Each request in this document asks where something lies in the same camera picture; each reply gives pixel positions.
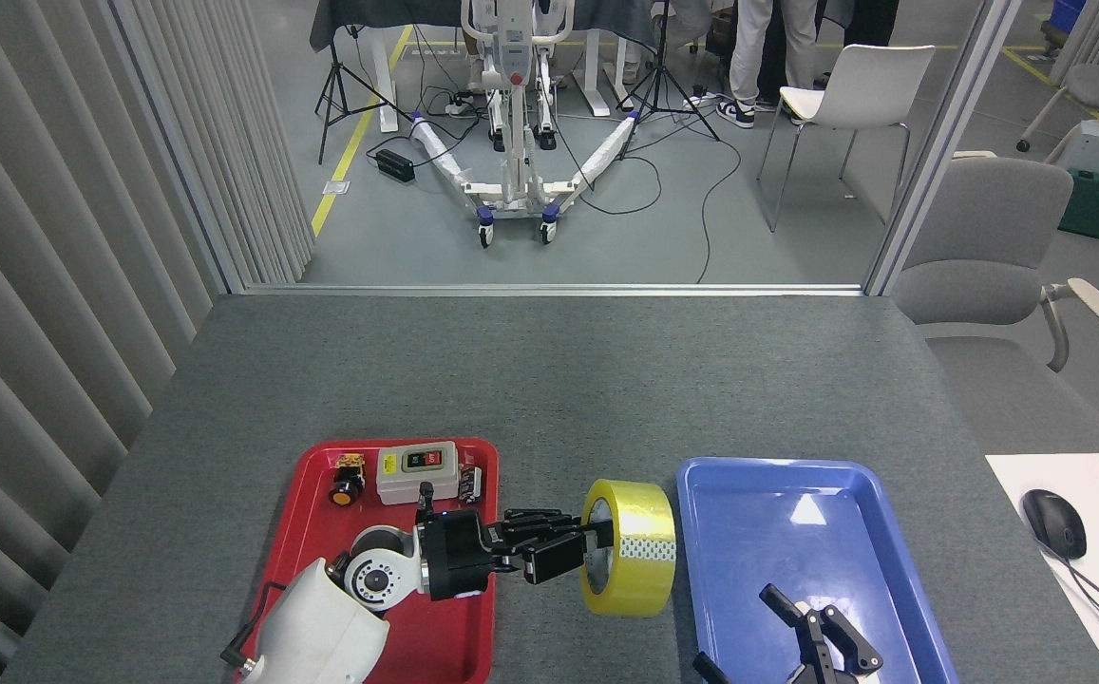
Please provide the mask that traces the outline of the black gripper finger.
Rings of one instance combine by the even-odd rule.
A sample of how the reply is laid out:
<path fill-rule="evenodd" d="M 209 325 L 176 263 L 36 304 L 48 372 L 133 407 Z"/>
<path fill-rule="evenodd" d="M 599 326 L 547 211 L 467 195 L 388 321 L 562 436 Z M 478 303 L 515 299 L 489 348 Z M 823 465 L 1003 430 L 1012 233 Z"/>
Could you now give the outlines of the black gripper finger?
<path fill-rule="evenodd" d="M 806 602 L 788 600 L 773 584 L 759 599 L 793 629 L 800 665 L 789 681 L 863 681 L 882 668 L 882 655 L 837 606 L 815 610 Z"/>

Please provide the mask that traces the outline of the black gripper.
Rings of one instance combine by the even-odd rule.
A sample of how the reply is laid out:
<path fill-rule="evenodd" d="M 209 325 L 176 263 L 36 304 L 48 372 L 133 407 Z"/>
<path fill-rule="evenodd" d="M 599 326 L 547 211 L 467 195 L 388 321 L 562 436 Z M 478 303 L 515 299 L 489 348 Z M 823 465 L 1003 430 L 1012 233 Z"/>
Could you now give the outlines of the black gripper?
<path fill-rule="evenodd" d="M 419 512 L 419 541 L 431 600 L 469 598 L 487 592 L 493 573 L 521 573 L 530 584 L 557 580 L 582 567 L 589 551 L 609 547 L 609 521 L 582 522 L 558 509 L 506 509 L 487 527 L 476 509 Z M 707 684 L 730 684 L 712 657 L 698 651 L 692 669 Z"/>

